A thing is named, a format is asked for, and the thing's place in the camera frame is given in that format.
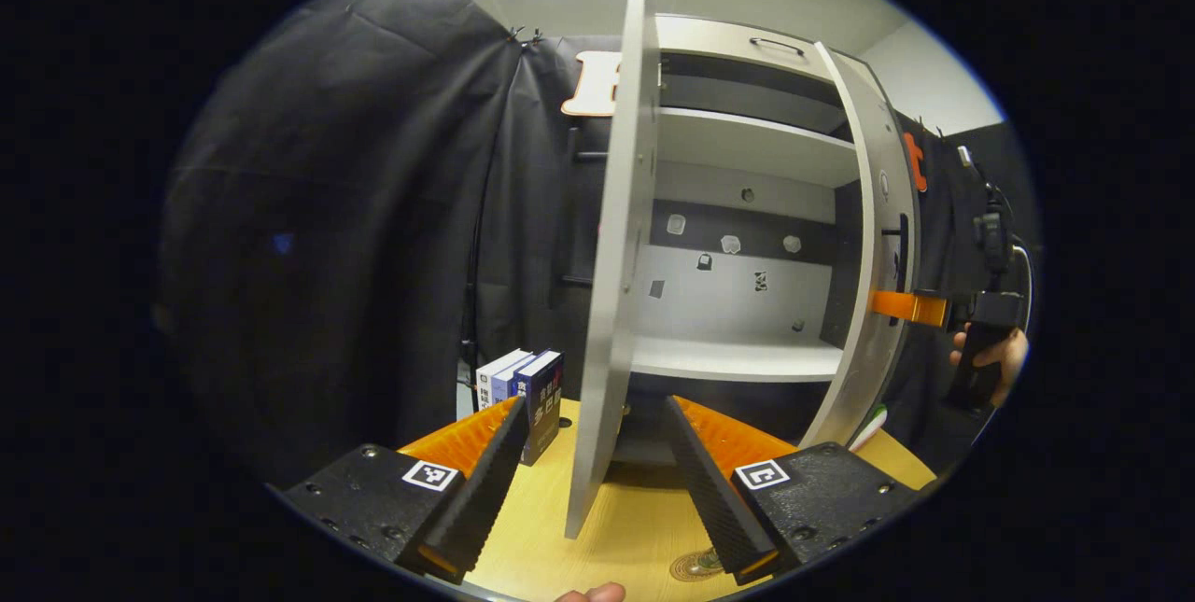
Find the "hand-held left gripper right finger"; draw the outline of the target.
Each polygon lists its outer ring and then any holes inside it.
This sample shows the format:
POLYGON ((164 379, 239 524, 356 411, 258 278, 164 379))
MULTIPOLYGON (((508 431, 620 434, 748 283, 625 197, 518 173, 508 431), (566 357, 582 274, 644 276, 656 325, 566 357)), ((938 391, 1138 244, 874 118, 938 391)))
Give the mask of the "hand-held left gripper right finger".
POLYGON ((845 446, 798 449, 679 395, 664 399, 664 436, 722 569, 739 584, 836 555, 917 497, 845 446))

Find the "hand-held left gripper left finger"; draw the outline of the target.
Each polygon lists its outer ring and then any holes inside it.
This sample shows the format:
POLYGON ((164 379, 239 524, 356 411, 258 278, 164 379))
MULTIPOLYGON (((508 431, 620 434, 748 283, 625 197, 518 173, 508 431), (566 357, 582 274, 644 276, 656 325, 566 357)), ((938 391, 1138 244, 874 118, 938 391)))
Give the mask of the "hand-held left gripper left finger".
POLYGON ((526 399, 505 399, 398 450, 358 446, 281 497, 374 558, 460 584, 482 558, 528 434, 526 399))

